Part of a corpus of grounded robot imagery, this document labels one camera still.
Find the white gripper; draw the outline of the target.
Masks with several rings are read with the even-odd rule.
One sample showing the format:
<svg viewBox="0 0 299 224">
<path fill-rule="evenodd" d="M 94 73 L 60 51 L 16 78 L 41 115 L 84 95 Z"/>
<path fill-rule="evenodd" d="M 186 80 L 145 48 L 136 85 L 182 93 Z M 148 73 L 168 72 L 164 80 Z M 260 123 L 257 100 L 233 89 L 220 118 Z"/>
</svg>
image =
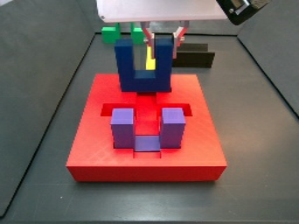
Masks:
<svg viewBox="0 0 299 224">
<path fill-rule="evenodd" d="M 141 22 L 144 42 L 150 47 L 152 59 L 154 34 L 149 30 L 149 22 L 181 21 L 172 33 L 172 57 L 176 58 L 177 47 L 189 27 L 188 21 L 227 18 L 216 0 L 96 0 L 96 6 L 97 15 L 105 23 Z"/>
</svg>

